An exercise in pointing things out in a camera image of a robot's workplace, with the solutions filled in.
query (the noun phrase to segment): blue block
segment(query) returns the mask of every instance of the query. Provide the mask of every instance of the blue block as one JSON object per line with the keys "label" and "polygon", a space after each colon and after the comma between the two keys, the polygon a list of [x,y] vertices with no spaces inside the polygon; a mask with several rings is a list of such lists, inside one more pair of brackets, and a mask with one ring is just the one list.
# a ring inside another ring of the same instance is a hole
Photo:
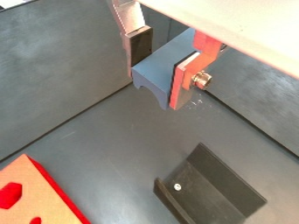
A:
{"label": "blue block", "polygon": [[184,31],[132,67],[134,87],[146,87],[153,92],[162,109],[169,107],[173,65],[196,51],[193,33],[193,29]]}

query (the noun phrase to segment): gray table surface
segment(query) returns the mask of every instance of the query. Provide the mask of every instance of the gray table surface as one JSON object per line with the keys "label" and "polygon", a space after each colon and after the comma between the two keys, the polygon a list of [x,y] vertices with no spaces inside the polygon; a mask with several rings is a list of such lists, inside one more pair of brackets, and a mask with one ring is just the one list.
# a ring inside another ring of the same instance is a hole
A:
{"label": "gray table surface", "polygon": [[161,110],[128,86],[21,153],[34,158],[92,223],[176,223],[152,193],[202,142],[265,197],[247,224],[297,224],[299,161],[200,90],[178,110]]}

